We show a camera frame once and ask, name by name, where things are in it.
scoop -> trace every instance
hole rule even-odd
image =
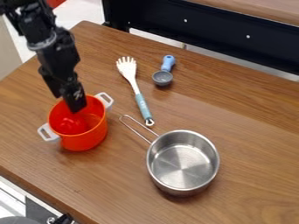
[[[163,58],[161,71],[153,74],[152,79],[159,87],[166,87],[172,83],[173,75],[170,73],[172,67],[176,64],[176,59],[172,55],[166,55]]]

measuring cup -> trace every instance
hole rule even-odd
[[[151,142],[123,121],[126,117],[157,137]],[[220,159],[216,147],[197,132],[179,129],[161,136],[129,115],[120,121],[150,144],[146,164],[156,186],[171,195],[190,196],[203,191],[216,177]]]
[[[60,101],[52,108],[48,123],[38,128],[38,134],[46,142],[61,141],[62,147],[70,151],[92,149],[100,144],[108,133],[106,112],[112,108],[113,103],[114,100],[106,93],[87,95],[87,106],[74,115],[66,102]],[[73,116],[82,119],[84,130],[79,134],[66,134],[61,131],[60,118]]]
[[[176,64],[176,59],[172,55],[166,55],[163,58],[161,71],[153,74],[152,79],[159,87],[166,87],[171,84],[173,75],[170,73],[172,67]]]

metal wire handle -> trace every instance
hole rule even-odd
[[[123,119],[122,119],[123,117],[127,117],[127,118],[131,119],[133,122],[139,124],[139,125],[142,126],[144,129],[146,129],[147,131],[149,131],[151,134],[153,134],[153,135],[159,137],[159,135],[158,135],[156,132],[154,132],[154,131],[152,131],[151,129],[145,127],[143,124],[141,124],[140,122],[138,122],[137,120],[135,120],[133,117],[131,117],[131,116],[129,116],[129,115],[122,115],[122,116],[120,117],[120,121],[121,121],[121,123],[123,123],[127,128],[129,128],[130,130],[132,130],[135,134],[137,134],[140,138],[142,138],[142,139],[143,139],[144,141],[146,141],[148,144],[151,144],[151,141],[150,141],[149,139],[147,139],[145,136],[143,136],[142,134],[140,134],[138,131],[136,131],[135,129],[133,129],[133,128],[132,128],[131,126],[129,126],[127,123],[125,123],[125,122],[123,121]]]

pot handle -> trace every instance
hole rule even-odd
[[[135,120],[133,117],[131,117],[131,116],[129,116],[129,115],[122,115],[122,116],[120,117],[120,121],[121,121],[121,123],[123,123],[127,128],[129,128],[130,130],[132,130],[135,134],[137,134],[140,138],[142,138],[142,139],[143,139],[144,141],[146,141],[148,144],[151,144],[151,141],[150,141],[149,139],[147,139],[145,136],[143,136],[142,134],[140,134],[138,131],[136,131],[135,129],[133,129],[133,128],[132,128],[131,126],[129,126],[127,123],[125,123],[125,122],[123,121],[123,118],[124,118],[124,117],[127,117],[128,119],[130,119],[130,120],[132,120],[133,122],[135,122],[135,123],[139,124],[140,126],[142,126],[144,129],[146,129],[147,131],[149,131],[151,134],[153,134],[153,135],[159,137],[159,135],[158,135],[156,132],[154,132],[154,131],[152,131],[151,129],[145,127],[143,124],[141,124],[140,122],[138,122],[137,120]]]
[[[50,129],[49,123],[45,123],[38,128],[38,134],[44,139],[45,142],[56,143],[60,137]]]
[[[104,105],[105,105],[105,109],[106,111],[111,110],[112,105],[114,104],[115,100],[111,98],[110,95],[106,94],[106,93],[99,93],[97,95],[95,95],[94,97],[98,98]]]

blue handle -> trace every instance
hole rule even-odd
[[[138,107],[139,107],[140,111],[143,114],[143,119],[144,120],[151,119],[152,115],[150,113],[150,109],[149,109],[148,105],[146,104],[146,101],[144,100],[142,94],[137,94],[136,95],[136,102],[138,104]]]
[[[173,57],[172,55],[166,55],[163,58],[163,64],[161,66],[161,70],[170,72],[174,64],[176,64],[175,57]]]

